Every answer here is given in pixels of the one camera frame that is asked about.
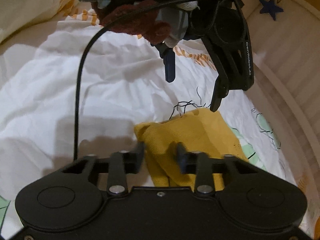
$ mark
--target black cable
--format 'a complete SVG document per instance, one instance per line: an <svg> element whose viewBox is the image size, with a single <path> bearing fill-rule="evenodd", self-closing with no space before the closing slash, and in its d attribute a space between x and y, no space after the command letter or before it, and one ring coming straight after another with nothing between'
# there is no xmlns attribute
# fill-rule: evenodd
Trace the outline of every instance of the black cable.
<svg viewBox="0 0 320 240"><path fill-rule="evenodd" d="M254 152L252 155L249 156L248 160L251 159L251 157L253 157L256 154L256 152Z"/></svg>
<svg viewBox="0 0 320 240"><path fill-rule="evenodd" d="M216 5L216 8L214 9L214 13L212 15L212 18L210 20L210 23L205 27L205 28L202 28L201 29L201 32L197 32L196 28L194 27L193 25L193 22L192 22L192 12L190 12L190 29L192 30L192 33L194 33L195 35L203 35L204 33L207 33L211 28L212 26L214 25L214 22L217 18L217 15L218 15L218 10L219 10L219 6L221 3L225 2L226 0L222 0L222 1L218 1L217 2L217 5Z"/></svg>
<svg viewBox="0 0 320 240"><path fill-rule="evenodd" d="M78 75L77 75L77 81L76 81L76 100L75 100L75 126L74 126L74 152L73 152L73 160L75 161L78 158L78 139L79 139L79 101L80 101L80 88L81 88L81 77L82 77L82 70L84 67L85 59L87 58L87 55L89 53L89 50L93 46L93 44L97 41L100 36L102 36L104 33L106 33L113 25L115 25L118 22L128 20L134 16L137 16L141 13L147 13L149 11L153 11L156 9L165 8L171 5L191 2L191 1L198 1L198 0L170 0L167 2L163 2L160 4L152 5L146 8L142 8L140 10L131 12L129 14L123 15L117 19L115 19L113 22L107 24L104 26L101 30L99 30L89 41L88 45L85 47L84 52L82 54L79 69L78 69Z"/></svg>
<svg viewBox="0 0 320 240"><path fill-rule="evenodd" d="M199 88L199 86L197 86L196 91L197 91L197 95L198 95L198 97L200 98L200 104L202 105L202 98L201 98L201 96L199 95L198 88Z"/></svg>

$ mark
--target white bedsheet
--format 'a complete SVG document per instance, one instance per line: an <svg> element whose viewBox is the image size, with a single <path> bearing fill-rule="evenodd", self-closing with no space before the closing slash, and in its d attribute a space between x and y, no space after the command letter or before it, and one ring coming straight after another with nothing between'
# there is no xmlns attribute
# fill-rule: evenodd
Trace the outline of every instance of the white bedsheet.
<svg viewBox="0 0 320 240"><path fill-rule="evenodd" d="M14 210L17 193L72 160L76 74L81 54L100 29L86 21L56 21L30 27L0 47L0 195L12 200L2 235L21 223ZM201 51L202 44L181 47ZM179 101L209 105L217 72L176 57L176 80L167 83L163 61L144 39L108 32L93 46L81 89L80 155L105 157L131 149L133 127L167 120ZM267 170L285 178L279 154L259 132L243 91L231 91L220 112L253 145ZM286 179L294 182L290 174ZM129 186L152 185L145 165L129 176Z"/></svg>

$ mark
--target brown fabric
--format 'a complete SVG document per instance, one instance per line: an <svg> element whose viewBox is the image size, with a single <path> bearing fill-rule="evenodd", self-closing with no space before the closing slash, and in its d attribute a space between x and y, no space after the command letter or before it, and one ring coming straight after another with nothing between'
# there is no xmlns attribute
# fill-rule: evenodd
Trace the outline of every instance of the brown fabric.
<svg viewBox="0 0 320 240"><path fill-rule="evenodd" d="M154 4L156 4L156 2L153 0L142 1L138 5L125 4L117 7L108 15L104 14L106 10L97 8L97 3L92 3L92 8L96 11L100 24L105 26L123 15ZM153 10L138 17L122 21L111 27L110 30L115 33L141 34L151 43L158 44L163 42L171 31L168 23L156 21L158 13L159 10Z"/></svg>
<svg viewBox="0 0 320 240"><path fill-rule="evenodd" d="M103 9L99 9L97 7L97 2L91 3L92 8L97 13L100 24L103 26L125 14L154 4L156 4L156 2L153 0L145 0L140 2L138 5L125 4L118 7L114 1L111 1L108 6ZM158 13L159 10L154 10L127 21L119 22L110 28L110 30L115 33L127 33L131 35L141 34L145 39L153 44L161 43L169 36L171 27L166 22L156 21Z"/></svg>

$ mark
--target pillow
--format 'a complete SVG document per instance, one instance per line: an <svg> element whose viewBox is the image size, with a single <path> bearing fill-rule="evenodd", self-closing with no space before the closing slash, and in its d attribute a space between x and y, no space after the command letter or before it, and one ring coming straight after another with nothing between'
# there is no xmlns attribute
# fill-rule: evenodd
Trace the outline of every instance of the pillow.
<svg viewBox="0 0 320 240"><path fill-rule="evenodd" d="M0 0L0 43L22 27L69 13L77 0Z"/></svg>

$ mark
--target gripper logo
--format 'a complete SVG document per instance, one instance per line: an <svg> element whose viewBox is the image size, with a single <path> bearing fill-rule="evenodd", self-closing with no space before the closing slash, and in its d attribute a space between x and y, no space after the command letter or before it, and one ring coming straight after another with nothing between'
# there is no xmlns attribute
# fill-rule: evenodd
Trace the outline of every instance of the gripper logo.
<svg viewBox="0 0 320 240"><path fill-rule="evenodd" d="M247 45L247 54L248 54L248 64L249 64L249 75L251 75L251 62L250 62L250 53L249 53L249 43L246 43Z"/></svg>

